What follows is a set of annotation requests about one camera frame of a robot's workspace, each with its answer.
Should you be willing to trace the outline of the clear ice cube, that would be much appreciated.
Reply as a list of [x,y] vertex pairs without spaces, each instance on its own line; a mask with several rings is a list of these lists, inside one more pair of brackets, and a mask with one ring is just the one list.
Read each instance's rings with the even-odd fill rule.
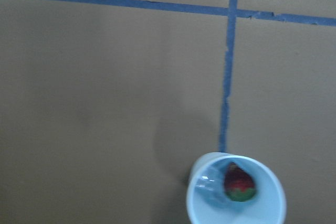
[[196,182],[196,193],[209,205],[219,208],[226,204],[224,168],[210,166],[202,171]]

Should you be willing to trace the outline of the red strawberry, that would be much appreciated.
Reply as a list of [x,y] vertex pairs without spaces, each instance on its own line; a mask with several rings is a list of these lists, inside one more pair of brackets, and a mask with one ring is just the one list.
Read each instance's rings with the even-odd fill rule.
[[255,180],[236,163],[229,163],[224,176],[225,195],[235,202],[246,202],[257,193]]

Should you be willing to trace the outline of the light blue plastic cup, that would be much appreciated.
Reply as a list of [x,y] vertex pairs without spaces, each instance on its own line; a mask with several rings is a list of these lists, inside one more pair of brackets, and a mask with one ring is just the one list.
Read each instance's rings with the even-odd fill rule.
[[[235,202],[227,197],[222,207],[207,204],[196,193],[196,182],[202,171],[210,166],[224,168],[234,162],[256,183],[255,197]],[[284,223],[286,198],[276,175],[261,162],[250,157],[212,152],[201,156],[192,166],[186,194],[186,208],[191,223]]]

